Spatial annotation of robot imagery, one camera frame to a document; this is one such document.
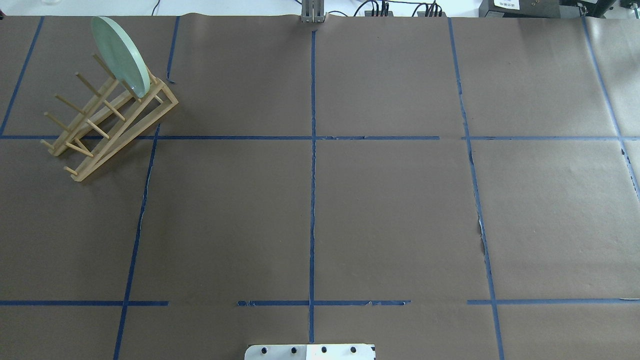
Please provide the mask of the light green round plate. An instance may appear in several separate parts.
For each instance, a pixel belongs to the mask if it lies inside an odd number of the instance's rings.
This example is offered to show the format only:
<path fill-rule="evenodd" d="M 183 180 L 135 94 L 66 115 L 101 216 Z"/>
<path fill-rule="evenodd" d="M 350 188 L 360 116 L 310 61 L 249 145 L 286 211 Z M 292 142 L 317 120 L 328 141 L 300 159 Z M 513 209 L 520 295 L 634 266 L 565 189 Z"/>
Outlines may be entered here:
<path fill-rule="evenodd" d="M 91 19 L 91 32 L 98 51 L 109 70 L 119 81 L 124 81 L 138 98 L 147 95 L 151 79 L 146 63 L 119 23 L 106 16 Z"/>

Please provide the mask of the wooden plate drying rack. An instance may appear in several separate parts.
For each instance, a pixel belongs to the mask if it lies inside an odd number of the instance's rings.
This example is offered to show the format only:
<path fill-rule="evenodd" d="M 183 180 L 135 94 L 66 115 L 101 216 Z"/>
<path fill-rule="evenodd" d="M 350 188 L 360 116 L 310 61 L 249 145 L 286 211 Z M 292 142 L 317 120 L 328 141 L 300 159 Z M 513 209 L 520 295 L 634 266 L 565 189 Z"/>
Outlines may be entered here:
<path fill-rule="evenodd" d="M 55 94 L 57 100 L 77 114 L 71 123 L 64 124 L 54 114 L 45 112 L 44 116 L 57 124 L 62 132 L 52 143 L 45 139 L 39 141 L 54 157 L 66 150 L 85 157 L 76 168 L 64 167 L 76 182 L 89 177 L 179 104 L 169 85 L 153 75 L 148 67 L 144 66 L 142 73 L 150 76 L 150 89 L 144 95 L 136 95 L 126 80 L 116 78 L 99 55 L 92 54 L 92 57 L 107 73 L 107 79 L 96 88 L 77 71 L 75 77 L 89 89 L 92 97 L 86 105 L 78 107 L 64 96 Z"/>

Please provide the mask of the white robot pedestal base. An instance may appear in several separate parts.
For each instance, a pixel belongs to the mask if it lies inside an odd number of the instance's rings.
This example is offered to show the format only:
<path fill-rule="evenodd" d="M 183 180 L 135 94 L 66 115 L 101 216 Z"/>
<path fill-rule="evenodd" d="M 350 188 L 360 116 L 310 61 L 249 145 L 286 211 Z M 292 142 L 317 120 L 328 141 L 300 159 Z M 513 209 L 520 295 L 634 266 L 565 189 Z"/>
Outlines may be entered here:
<path fill-rule="evenodd" d="M 247 347 L 245 360 L 375 360 L 374 344 L 254 344 Z"/>

